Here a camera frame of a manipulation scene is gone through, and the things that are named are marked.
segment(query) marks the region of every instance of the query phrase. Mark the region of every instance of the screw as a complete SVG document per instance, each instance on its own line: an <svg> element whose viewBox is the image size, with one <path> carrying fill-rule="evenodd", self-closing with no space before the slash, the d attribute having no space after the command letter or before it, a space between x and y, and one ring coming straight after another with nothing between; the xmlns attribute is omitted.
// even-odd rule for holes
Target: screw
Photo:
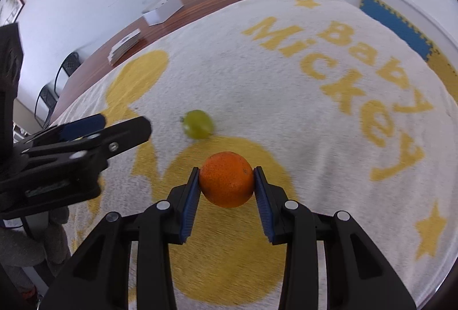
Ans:
<svg viewBox="0 0 458 310"><path fill-rule="evenodd" d="M170 208L170 203L166 200L161 200L158 204L156 204L156 208L160 211L165 211Z"/></svg>
<svg viewBox="0 0 458 310"><path fill-rule="evenodd" d="M294 210L294 209L299 208L299 204L295 202L294 200L288 200L287 202L285 202L285 208Z"/></svg>
<svg viewBox="0 0 458 310"><path fill-rule="evenodd" d="M70 155L70 159L79 159L80 157L83 157L87 154L88 152L86 150L83 151L78 151Z"/></svg>
<svg viewBox="0 0 458 310"><path fill-rule="evenodd" d="M350 219L350 214L346 211L339 211L337 212L337 218L342 221L348 221Z"/></svg>
<svg viewBox="0 0 458 310"><path fill-rule="evenodd" d="M110 152L115 152L119 148L119 145L117 142L112 142L108 145L108 149Z"/></svg>
<svg viewBox="0 0 458 310"><path fill-rule="evenodd" d="M106 219L108 222L114 222L114 221L116 221L118 218L119 218L119 214L117 214L116 212L110 212L110 213L108 213L108 214L105 216L105 219Z"/></svg>

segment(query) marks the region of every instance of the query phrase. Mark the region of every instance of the yellow and white blanket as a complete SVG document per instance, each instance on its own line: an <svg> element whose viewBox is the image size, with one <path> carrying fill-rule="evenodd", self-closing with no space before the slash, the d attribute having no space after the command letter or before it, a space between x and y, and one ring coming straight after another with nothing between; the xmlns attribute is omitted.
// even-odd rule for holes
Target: yellow and white blanket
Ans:
<svg viewBox="0 0 458 310"><path fill-rule="evenodd" d="M210 139L183 133L193 109L213 118ZM138 52L59 123L97 112L108 125L146 116L153 134L111 160L99 198L70 207L73 251L107 212L142 212L234 151L312 211L350 212L417 304L458 255L457 104L405 42L343 0L230 5ZM269 245L254 198L235 209L201 198L170 254L179 309L278 307L285 247ZM323 272L320 288L324 309Z"/></svg>

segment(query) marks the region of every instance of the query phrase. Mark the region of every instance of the brown table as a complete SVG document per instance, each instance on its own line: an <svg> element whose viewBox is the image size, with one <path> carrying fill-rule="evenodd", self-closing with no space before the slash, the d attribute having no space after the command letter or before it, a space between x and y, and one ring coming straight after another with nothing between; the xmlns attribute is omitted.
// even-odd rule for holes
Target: brown table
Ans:
<svg viewBox="0 0 458 310"><path fill-rule="evenodd" d="M156 40L184 25L238 1L240 0L182 0L184 7L181 10L171 16L166 22L155 26L148 26L143 17L140 17L103 44L70 76L60 94L60 98L51 117L51 122L56 120L80 95L97 83L102 77L116 66L125 62L129 57L145 48L145 46L154 43ZM115 66L110 66L108 55L111 48L124 36L137 28L140 29L142 36L140 42L125 53Z"/></svg>

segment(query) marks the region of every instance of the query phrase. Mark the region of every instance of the grape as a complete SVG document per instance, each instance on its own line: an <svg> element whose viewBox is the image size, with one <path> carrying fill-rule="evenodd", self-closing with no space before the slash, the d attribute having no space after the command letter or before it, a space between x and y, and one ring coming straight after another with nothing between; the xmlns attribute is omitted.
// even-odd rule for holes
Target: grape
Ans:
<svg viewBox="0 0 458 310"><path fill-rule="evenodd" d="M189 111L183 118L183 129L189 138L205 139L214 131L212 118L202 110Z"/></svg>

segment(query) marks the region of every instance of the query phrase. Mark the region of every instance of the orange fruit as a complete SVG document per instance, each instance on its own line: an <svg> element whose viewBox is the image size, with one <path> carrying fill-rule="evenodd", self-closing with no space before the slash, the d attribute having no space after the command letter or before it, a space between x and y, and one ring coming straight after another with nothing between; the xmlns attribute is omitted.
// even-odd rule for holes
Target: orange fruit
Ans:
<svg viewBox="0 0 458 310"><path fill-rule="evenodd" d="M209 202L223 208L246 203L253 195L255 179L250 164L235 152L211 155L199 171L199 184Z"/></svg>

